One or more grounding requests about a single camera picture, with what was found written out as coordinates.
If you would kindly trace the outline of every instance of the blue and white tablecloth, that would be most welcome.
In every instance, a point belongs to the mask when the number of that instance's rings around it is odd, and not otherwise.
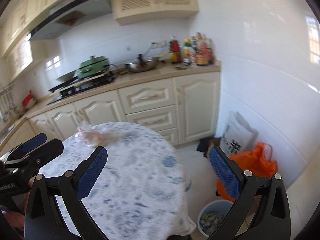
[[[107,149],[108,162],[87,198],[82,202],[110,240],[165,240],[188,235],[196,225],[188,217],[183,166],[174,148],[161,135],[144,126],[111,122],[98,125],[118,140]],[[40,173],[61,176],[74,170],[94,151],[71,136],[64,152]],[[62,198],[57,197],[69,230],[78,234]]]

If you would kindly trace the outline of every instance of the orange plastic bag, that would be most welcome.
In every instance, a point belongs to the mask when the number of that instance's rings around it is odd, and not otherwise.
[[[229,159],[235,161],[243,171],[250,170],[256,176],[271,177],[276,173],[277,162],[265,159],[263,155],[264,146],[263,143],[257,143],[253,151],[238,153],[230,156]],[[235,201],[234,198],[228,196],[219,179],[217,181],[217,191],[224,199]]]

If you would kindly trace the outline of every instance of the blue gripper pad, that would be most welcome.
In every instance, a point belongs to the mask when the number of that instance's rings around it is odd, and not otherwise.
[[[209,159],[228,196],[237,200],[240,197],[240,182],[233,171],[214,147],[209,152]]]
[[[76,193],[79,199],[89,195],[107,160],[107,150],[102,148],[78,180]]]
[[[22,145],[22,152],[29,153],[34,149],[38,148],[40,145],[44,144],[47,141],[47,136],[44,133],[40,133],[30,140],[26,141]]]

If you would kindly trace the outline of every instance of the wall socket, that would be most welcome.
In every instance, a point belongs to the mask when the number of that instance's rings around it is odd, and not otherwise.
[[[153,41],[155,44],[153,45],[153,49],[165,48],[167,46],[167,40],[159,40]]]

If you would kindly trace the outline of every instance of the metal pin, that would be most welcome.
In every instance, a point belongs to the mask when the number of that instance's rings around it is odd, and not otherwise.
[[[245,170],[245,171],[244,171],[244,174],[245,174],[246,176],[248,176],[248,177],[251,177],[251,176],[252,176],[252,172],[249,171],[249,170]]]
[[[66,172],[64,173],[64,175],[65,175],[66,177],[71,177],[72,174],[73,174],[73,171],[66,171]]]
[[[38,175],[36,176],[36,180],[41,180],[41,179],[42,179],[42,177],[43,177],[43,175],[42,175],[42,174],[38,174]]]
[[[276,173],[276,174],[275,174],[275,178],[276,178],[276,179],[281,179],[281,175],[280,175],[279,173]]]

